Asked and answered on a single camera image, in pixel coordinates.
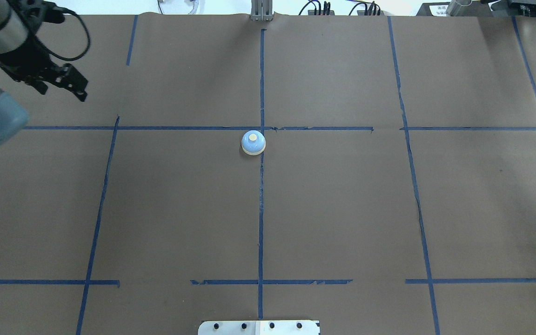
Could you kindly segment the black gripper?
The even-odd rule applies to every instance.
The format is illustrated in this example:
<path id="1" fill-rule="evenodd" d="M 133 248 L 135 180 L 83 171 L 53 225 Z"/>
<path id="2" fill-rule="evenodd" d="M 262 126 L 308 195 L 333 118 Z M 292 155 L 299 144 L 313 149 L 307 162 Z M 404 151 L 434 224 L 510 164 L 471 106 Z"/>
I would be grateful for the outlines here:
<path id="1" fill-rule="evenodd" d="M 0 53 L 0 68 L 15 82 L 24 82 L 42 95 L 51 83 L 70 91 L 80 102 L 87 99 L 87 78 L 72 64 L 55 64 L 32 35 L 16 49 Z"/>

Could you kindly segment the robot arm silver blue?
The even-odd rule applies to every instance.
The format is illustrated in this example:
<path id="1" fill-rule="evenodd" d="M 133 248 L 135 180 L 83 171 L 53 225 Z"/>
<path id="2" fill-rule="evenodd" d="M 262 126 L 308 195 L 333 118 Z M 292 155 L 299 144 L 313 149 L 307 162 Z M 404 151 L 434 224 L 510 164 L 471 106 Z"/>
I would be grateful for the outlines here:
<path id="1" fill-rule="evenodd" d="M 75 17 L 87 37 L 87 44 L 74 57 L 64 57 L 39 38 L 43 23 L 60 25 Z M 80 15 L 47 0 L 0 0 L 0 69 L 14 82 L 23 82 L 46 94 L 49 84 L 65 89 L 79 101 L 87 99 L 88 80 L 72 62 L 91 48 L 91 34 Z M 0 88 L 0 146 L 27 125 L 28 111 L 11 94 Z"/>

